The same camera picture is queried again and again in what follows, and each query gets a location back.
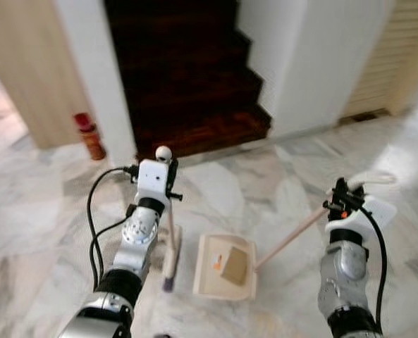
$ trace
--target wooden staircase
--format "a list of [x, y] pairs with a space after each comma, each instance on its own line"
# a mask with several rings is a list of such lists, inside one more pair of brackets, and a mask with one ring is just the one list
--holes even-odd
[[163, 144], [186, 156], [266, 137], [236, 0], [105, 4], [139, 158]]

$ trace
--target wooden stick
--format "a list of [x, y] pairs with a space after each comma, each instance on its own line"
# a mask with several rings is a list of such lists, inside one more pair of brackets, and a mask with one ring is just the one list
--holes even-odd
[[176, 240], [174, 239], [173, 202], [171, 201], [169, 201], [169, 209], [168, 209], [168, 231], [169, 231], [171, 248], [173, 248], [173, 250], [176, 250]]
[[328, 209], [323, 208], [322, 206], [316, 209], [308, 218], [306, 218], [300, 225], [293, 230], [291, 234], [289, 234], [281, 243], [276, 245], [276, 247], [265, 257], [263, 257], [255, 266], [254, 271], [258, 272], [259, 269], [270, 259], [272, 259], [279, 251], [284, 249], [287, 244], [289, 244], [292, 240], [298, 237], [303, 231], [305, 231], [308, 227], [316, 222], [322, 215], [328, 212]]

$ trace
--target silver metal arm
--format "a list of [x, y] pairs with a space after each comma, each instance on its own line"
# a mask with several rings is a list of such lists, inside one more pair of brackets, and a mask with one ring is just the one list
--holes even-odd
[[340, 240], [326, 247], [318, 303], [334, 338], [382, 337], [376, 332], [365, 294], [366, 264], [366, 249], [354, 242]]
[[[164, 211], [171, 212], [170, 197], [181, 198], [171, 192], [177, 170], [177, 161], [171, 162], [171, 151], [160, 147], [156, 157], [157, 161], [143, 160], [140, 164], [135, 177], [136, 207], [124, 222], [121, 245], [112, 266], [60, 338], [130, 338], [134, 307], [158, 242], [160, 217]], [[167, 256], [170, 257], [165, 257], [165, 261], [172, 265], [172, 275], [165, 274], [165, 282], [174, 277], [178, 248], [167, 250]]]

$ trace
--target tile floor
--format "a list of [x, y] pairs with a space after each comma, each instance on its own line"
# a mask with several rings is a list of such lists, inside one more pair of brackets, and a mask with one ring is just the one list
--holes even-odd
[[[316, 302], [324, 221], [265, 265], [253, 302], [192, 295], [199, 236], [240, 234], [262, 255], [320, 205], [337, 177], [377, 169], [398, 177], [391, 186], [367, 187], [398, 207], [384, 231], [390, 266], [383, 329], [387, 337], [418, 338], [418, 111], [237, 151], [198, 156], [198, 164], [186, 161], [180, 170], [175, 190], [185, 198], [174, 211], [184, 233], [176, 288], [164, 294], [160, 274], [151, 272], [133, 336], [330, 337]], [[85, 300], [92, 284], [85, 201], [107, 166], [89, 161], [81, 145], [38, 151], [28, 136], [0, 151], [0, 337], [55, 337]], [[114, 176], [98, 189], [98, 227], [118, 220], [133, 197], [123, 179]], [[103, 238], [106, 262], [119, 236]], [[380, 256], [375, 240], [366, 246], [374, 311]]]

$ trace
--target orange tag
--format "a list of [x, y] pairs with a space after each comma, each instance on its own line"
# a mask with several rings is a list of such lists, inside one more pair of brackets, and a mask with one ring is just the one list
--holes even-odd
[[219, 255], [219, 254], [217, 254], [217, 253], [215, 253], [215, 254], [212, 256], [212, 258], [211, 258], [211, 264], [212, 264], [212, 267], [213, 267], [215, 270], [218, 270], [218, 271], [220, 271], [220, 270], [221, 270], [221, 259], [222, 259], [222, 256], [221, 256], [221, 255]]

